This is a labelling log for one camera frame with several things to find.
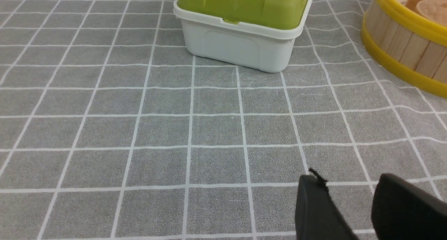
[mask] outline wooden bucket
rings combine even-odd
[[[379,64],[426,92],[447,98],[447,27],[407,9],[406,0],[372,0],[362,27]]]

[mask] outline plastic storage box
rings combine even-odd
[[[278,73],[289,63],[312,0],[175,0],[193,55]]]

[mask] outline yellow rim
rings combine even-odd
[[[376,1],[388,16],[402,26],[428,40],[447,46],[447,27],[412,12],[397,0]]]
[[[420,88],[431,94],[447,98],[447,84],[443,84],[434,79],[430,79],[422,74],[412,71],[410,68],[402,65],[394,60],[388,54],[386,54],[379,46],[377,46],[372,40],[369,33],[366,31],[365,19],[362,27],[362,41],[365,49],[370,55],[385,69],[393,73],[396,77],[412,84],[415,87]]]

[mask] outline fabric surface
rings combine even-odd
[[[0,239],[294,239],[309,167],[359,238],[389,172],[447,200],[447,100],[314,0],[290,66],[193,57],[174,0],[0,0]]]

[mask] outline white plastic container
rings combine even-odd
[[[220,17],[181,9],[177,1],[174,1],[174,14],[181,19],[189,52],[269,73],[278,73],[287,67],[295,39],[303,32],[312,4],[308,0],[296,28],[278,30],[245,22],[228,23]]]

